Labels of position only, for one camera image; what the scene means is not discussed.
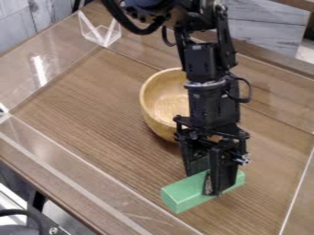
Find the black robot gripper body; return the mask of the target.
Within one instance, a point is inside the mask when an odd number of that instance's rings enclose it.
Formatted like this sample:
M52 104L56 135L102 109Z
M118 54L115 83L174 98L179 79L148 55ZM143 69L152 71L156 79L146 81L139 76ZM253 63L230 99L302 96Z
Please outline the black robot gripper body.
M249 133L238 127L241 105L251 101L253 91L247 79L230 74L216 82L186 83L188 116L178 115L175 140L182 138L207 140L211 147L220 140L245 142L247 148Z

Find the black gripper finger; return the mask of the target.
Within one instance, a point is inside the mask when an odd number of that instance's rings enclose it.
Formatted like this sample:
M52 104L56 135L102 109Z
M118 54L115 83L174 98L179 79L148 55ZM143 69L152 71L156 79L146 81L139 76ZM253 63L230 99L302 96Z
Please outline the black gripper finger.
M179 146L187 176L208 170L211 143L207 140L182 138Z
M249 153L241 140L220 140L210 148L210 169L206 172L202 194L220 196L237 183L238 166L249 164Z

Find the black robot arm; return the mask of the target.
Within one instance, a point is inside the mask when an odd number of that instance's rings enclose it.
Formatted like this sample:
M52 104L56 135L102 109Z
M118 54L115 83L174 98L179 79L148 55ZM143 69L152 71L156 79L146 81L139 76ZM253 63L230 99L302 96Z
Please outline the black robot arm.
M249 133L238 127L246 79L237 66L229 8L218 0L100 0L130 32L150 35L171 30L164 43L176 48L187 75L188 114L174 117L187 175L204 173L202 193L218 196L235 185L247 163Z

